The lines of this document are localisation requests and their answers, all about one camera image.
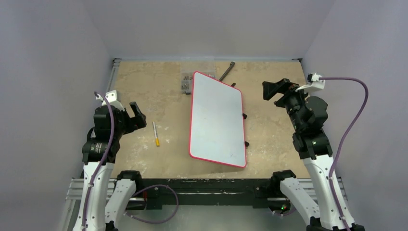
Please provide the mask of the pink framed whiteboard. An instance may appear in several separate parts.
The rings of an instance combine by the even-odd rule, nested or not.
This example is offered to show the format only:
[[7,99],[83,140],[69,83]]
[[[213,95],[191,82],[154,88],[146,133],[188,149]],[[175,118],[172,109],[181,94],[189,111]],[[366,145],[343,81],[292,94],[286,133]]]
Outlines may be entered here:
[[201,72],[194,72],[190,157],[245,168],[246,147],[242,92]]

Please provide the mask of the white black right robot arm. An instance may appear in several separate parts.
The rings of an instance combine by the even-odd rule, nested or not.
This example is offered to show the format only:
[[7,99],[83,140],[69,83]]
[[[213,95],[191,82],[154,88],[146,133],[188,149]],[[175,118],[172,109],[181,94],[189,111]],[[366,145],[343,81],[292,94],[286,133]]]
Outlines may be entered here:
[[289,199],[308,231],[363,231],[364,226],[355,222],[347,207],[334,171],[335,158],[323,131],[328,118],[327,103],[317,96],[309,96],[304,86],[286,78],[275,83],[264,81],[262,87],[266,101],[276,94],[282,95],[274,104],[284,108],[290,118],[293,145],[310,175],[316,199],[302,188],[291,170],[272,174],[271,192]]

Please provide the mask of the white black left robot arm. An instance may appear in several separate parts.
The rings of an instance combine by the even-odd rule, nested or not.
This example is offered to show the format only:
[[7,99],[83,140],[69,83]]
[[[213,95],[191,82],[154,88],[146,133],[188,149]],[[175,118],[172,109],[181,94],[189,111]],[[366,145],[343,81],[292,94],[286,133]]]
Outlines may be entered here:
[[135,102],[126,109],[103,105],[95,109],[94,127],[87,134],[83,153],[83,191],[80,208],[74,225],[75,231],[116,231],[131,197],[143,192],[139,171],[123,170],[114,183],[113,194],[108,199],[108,185],[114,168],[116,154],[123,135],[146,127],[146,116]]

